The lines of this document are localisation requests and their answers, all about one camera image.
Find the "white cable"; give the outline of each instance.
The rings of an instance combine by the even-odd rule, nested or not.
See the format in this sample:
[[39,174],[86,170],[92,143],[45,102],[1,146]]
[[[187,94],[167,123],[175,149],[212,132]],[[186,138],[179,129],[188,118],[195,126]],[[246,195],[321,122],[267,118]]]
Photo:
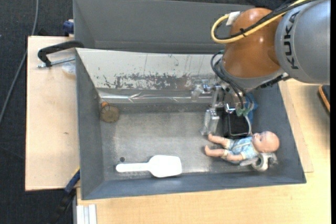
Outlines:
[[[35,19],[34,19],[34,25],[33,25],[33,30],[31,31],[31,35],[33,36],[35,34],[35,30],[36,30],[36,25],[37,25],[37,18],[38,18],[38,10],[39,10],[39,0],[36,0],[36,8],[35,8]],[[2,107],[2,110],[1,110],[1,113],[0,113],[0,125],[1,125],[1,122],[2,122],[2,119],[4,117],[4,114],[5,114],[5,111],[6,111],[6,108],[7,108],[7,105],[8,105],[8,102],[9,102],[9,99],[12,95],[12,91],[13,91],[13,88],[14,88],[14,85],[17,81],[17,78],[21,72],[21,69],[22,69],[22,66],[23,64],[25,63],[25,60],[26,60],[26,57],[27,57],[27,49],[25,51],[25,54],[23,55],[22,57],[22,60],[20,62],[20,65],[16,71],[16,74],[15,74],[15,77],[14,77],[14,80],[12,82],[12,84],[10,85],[10,89],[8,91],[8,94],[7,94],[7,97],[6,97],[6,100],[5,100],[5,103],[4,103],[4,106]]]

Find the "wooden board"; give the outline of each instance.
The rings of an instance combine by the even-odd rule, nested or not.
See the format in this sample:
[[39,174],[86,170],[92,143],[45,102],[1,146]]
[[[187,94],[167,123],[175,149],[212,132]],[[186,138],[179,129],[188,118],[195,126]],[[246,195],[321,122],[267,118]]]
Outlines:
[[[25,189],[64,188],[79,166],[75,76],[61,65],[37,68],[39,49],[68,37],[28,38]],[[55,61],[74,55],[66,50],[50,55]]]

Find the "brown object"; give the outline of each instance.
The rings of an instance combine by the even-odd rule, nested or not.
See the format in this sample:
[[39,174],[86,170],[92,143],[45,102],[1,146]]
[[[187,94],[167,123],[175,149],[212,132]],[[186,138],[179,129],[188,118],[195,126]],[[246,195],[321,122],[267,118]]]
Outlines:
[[116,122],[119,119],[119,109],[103,102],[101,104],[100,119],[105,122]]
[[[266,8],[252,8],[241,13],[234,21],[230,35],[240,32],[269,14]],[[226,44],[223,66],[231,75],[239,78],[263,77],[280,68],[275,49],[274,37],[281,18],[276,19],[254,33]]]

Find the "small round object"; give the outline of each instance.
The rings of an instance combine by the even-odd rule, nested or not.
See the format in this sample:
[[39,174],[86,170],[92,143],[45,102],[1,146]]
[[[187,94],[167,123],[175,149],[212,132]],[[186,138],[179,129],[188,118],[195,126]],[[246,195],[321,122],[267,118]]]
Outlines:
[[103,105],[100,110],[100,119],[105,122],[116,122],[119,119],[119,109],[113,105]]

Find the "cable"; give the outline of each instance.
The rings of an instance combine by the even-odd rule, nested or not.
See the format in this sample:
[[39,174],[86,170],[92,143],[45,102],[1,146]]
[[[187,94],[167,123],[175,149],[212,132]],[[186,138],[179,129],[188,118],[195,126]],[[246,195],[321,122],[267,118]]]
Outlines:
[[218,69],[215,68],[215,66],[217,66],[217,64],[220,62],[221,58],[219,60],[216,61],[216,63],[214,64],[214,58],[221,54],[222,51],[219,51],[217,53],[215,53],[212,57],[211,57],[211,61],[210,61],[210,64],[211,64],[211,68],[212,70],[215,72],[215,74],[217,76],[219,76],[219,78],[221,78],[223,81],[225,81],[226,83],[229,83],[231,88],[234,90],[234,92],[236,93],[236,95],[238,96],[239,98],[239,101],[240,101],[240,106],[242,108],[244,108],[244,102],[243,102],[243,99],[242,99],[242,96],[239,94],[237,88],[239,89],[239,87],[237,87],[237,85],[235,85],[232,81],[230,81],[227,77],[224,76],[224,74],[222,72],[220,72]]
[[250,26],[246,29],[242,29],[241,33],[237,33],[237,34],[234,34],[228,38],[224,38],[224,39],[219,39],[216,37],[215,35],[215,31],[216,29],[222,24],[222,22],[224,20],[226,20],[228,17],[229,17],[229,14],[226,14],[224,16],[222,16],[221,18],[219,18],[215,24],[212,26],[211,28],[211,38],[219,43],[219,44],[226,44],[226,43],[231,43],[231,42],[234,42],[234,41],[237,41],[237,40],[240,40],[244,37],[247,37],[248,35],[254,33],[255,31],[263,28],[264,26],[270,24],[271,22],[273,22],[274,20],[276,20],[277,18],[281,17],[283,14],[285,14],[287,12],[286,9],[290,10],[290,9],[293,9],[297,6],[300,6],[300,5],[303,5],[303,4],[306,4],[308,2],[310,2],[311,0],[297,0],[295,1],[294,3],[292,4],[289,4],[289,5],[286,5],[284,7],[280,7],[279,9],[276,9],[274,12],[271,12],[271,14],[274,14],[274,13],[279,13],[277,14],[276,16],[273,16],[269,19],[267,19],[266,21],[264,21],[264,18],[267,17],[268,15],[266,15],[264,18],[262,18],[259,22],[257,22],[256,24],[254,24],[253,26]]
[[[39,10],[39,0],[36,0],[36,7],[35,7],[35,9],[36,9],[36,10],[35,10],[34,25],[33,25],[33,29],[32,29],[32,31],[31,31],[31,35],[32,35],[32,36],[35,34],[36,25],[37,25],[38,10]],[[21,62],[20,62],[20,65],[19,65],[19,67],[18,67],[18,69],[17,69],[17,71],[16,71],[16,74],[15,74],[15,76],[14,76],[14,80],[13,80],[12,84],[10,85],[10,89],[9,89],[9,91],[8,91],[8,94],[7,94],[7,97],[6,97],[4,106],[3,106],[2,110],[1,110],[1,114],[0,114],[0,125],[1,125],[1,123],[2,123],[2,119],[3,119],[3,117],[4,117],[4,114],[5,114],[5,111],[6,111],[8,102],[9,102],[9,99],[10,99],[10,97],[11,97],[11,95],[12,95],[13,88],[14,88],[15,83],[16,83],[16,81],[17,81],[17,78],[18,78],[18,76],[19,76],[19,74],[20,74],[20,72],[21,72],[22,66],[23,66],[24,63],[25,63],[25,60],[26,60],[26,57],[27,57],[27,54],[28,54],[28,51],[27,51],[27,50],[28,50],[28,49],[26,49],[25,54],[24,54],[23,57],[22,57],[22,60],[21,60]]]

